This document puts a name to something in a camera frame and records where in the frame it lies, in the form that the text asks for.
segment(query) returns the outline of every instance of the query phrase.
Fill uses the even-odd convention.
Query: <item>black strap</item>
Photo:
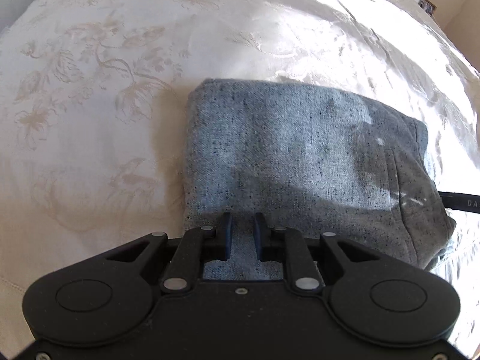
[[[438,192],[445,208],[475,212],[480,214],[480,196],[467,195],[466,193]]]

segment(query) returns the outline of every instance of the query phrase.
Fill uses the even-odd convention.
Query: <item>white bedspread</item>
[[[439,190],[480,194],[479,75],[413,0],[36,0],[0,37],[3,353],[32,339],[21,299],[39,276],[182,233],[184,105],[209,77],[379,100],[426,123]],[[436,273],[460,292],[451,339],[471,355],[479,217],[453,217]]]

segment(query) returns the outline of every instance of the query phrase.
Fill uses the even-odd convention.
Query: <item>folded blue fabric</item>
[[[256,259],[251,219],[325,231],[425,268],[453,227],[423,156],[426,126],[354,93],[209,79],[190,94],[185,228],[236,221],[232,257],[208,278],[281,277]]]

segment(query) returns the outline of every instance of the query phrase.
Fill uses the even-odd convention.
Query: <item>bed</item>
[[[379,100],[428,126],[438,190],[480,194],[479,73],[413,0],[35,0],[0,38],[4,354],[32,340],[21,300],[35,279],[152,231],[182,234],[185,104],[210,77]],[[433,272],[460,294],[450,340],[471,356],[479,217],[449,215]]]

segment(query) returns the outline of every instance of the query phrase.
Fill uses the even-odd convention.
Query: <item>metal rivet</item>
[[[51,360],[50,356],[46,353],[40,352],[35,356],[35,360]]]
[[[315,290],[320,285],[320,282],[312,277],[301,277],[297,279],[295,285],[300,288],[300,290]]]
[[[163,286],[172,291],[183,290],[187,285],[187,281],[181,277],[171,277],[163,282]]]
[[[235,293],[238,295],[246,295],[248,294],[248,290],[244,287],[240,287],[235,290]]]

